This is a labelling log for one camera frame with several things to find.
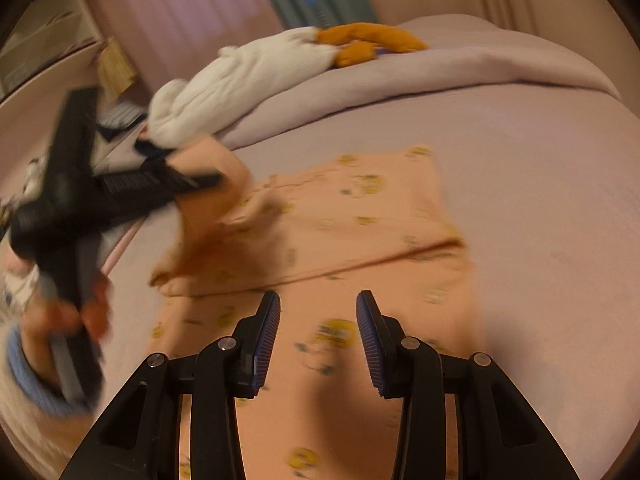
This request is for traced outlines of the blue fuzzy sleeve forearm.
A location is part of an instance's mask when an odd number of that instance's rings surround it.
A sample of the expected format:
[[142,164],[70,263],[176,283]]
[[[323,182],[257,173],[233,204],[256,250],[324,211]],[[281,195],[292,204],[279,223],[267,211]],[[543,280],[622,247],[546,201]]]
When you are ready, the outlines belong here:
[[11,325],[6,342],[1,345],[6,356],[1,361],[9,367],[9,382],[17,386],[31,404],[48,415],[70,418],[89,415],[94,412],[100,393],[92,394],[88,400],[67,401],[62,393],[56,393],[52,386],[37,376],[28,364],[23,347],[21,330]]

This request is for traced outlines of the person's left hand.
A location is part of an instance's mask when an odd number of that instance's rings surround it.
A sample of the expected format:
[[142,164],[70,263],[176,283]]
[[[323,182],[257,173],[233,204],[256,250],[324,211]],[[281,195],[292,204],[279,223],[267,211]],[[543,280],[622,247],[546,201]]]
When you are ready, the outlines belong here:
[[62,299],[43,299],[38,292],[30,300],[21,320],[21,340],[25,359],[46,385],[58,387],[50,339],[53,335],[71,335],[85,327],[94,342],[101,342],[111,331],[110,280],[96,274],[93,298],[81,311]]

